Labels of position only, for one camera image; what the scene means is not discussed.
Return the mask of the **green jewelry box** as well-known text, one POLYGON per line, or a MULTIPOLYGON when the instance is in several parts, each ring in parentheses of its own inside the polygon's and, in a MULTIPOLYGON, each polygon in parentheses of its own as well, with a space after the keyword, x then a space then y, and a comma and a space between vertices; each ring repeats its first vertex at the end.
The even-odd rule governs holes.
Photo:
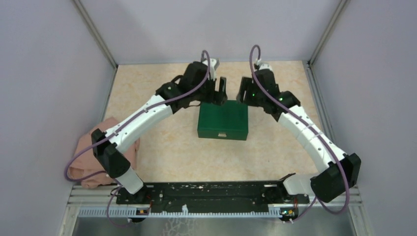
POLYGON ((249 133, 248 106, 227 100, 218 106, 203 103, 199 108, 199 138, 245 141, 249 133))

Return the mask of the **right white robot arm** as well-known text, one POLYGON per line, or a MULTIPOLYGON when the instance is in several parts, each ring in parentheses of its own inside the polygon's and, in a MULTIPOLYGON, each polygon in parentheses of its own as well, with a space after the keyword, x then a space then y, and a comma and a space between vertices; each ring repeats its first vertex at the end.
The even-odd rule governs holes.
POLYGON ((286 127, 313 160, 317 174, 291 175, 277 188, 277 197, 289 203, 296 194, 314 194, 329 203, 357 183, 361 159, 335 145, 308 117, 300 101, 289 91, 280 91, 272 67, 260 60, 254 63, 257 80, 243 77, 237 101, 263 108, 286 127))

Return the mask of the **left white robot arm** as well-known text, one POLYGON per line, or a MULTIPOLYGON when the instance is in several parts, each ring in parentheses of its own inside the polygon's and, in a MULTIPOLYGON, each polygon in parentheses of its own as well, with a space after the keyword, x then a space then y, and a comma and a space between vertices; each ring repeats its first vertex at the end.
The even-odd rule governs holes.
POLYGON ((186 109, 191 102, 211 103, 221 106, 227 100, 226 78, 220 79, 215 89, 218 59, 203 59, 190 63, 182 75, 156 90, 146 104, 119 124, 91 135, 93 155, 110 178, 122 186, 135 203, 144 202, 148 191, 124 153, 147 130, 160 121, 186 109))

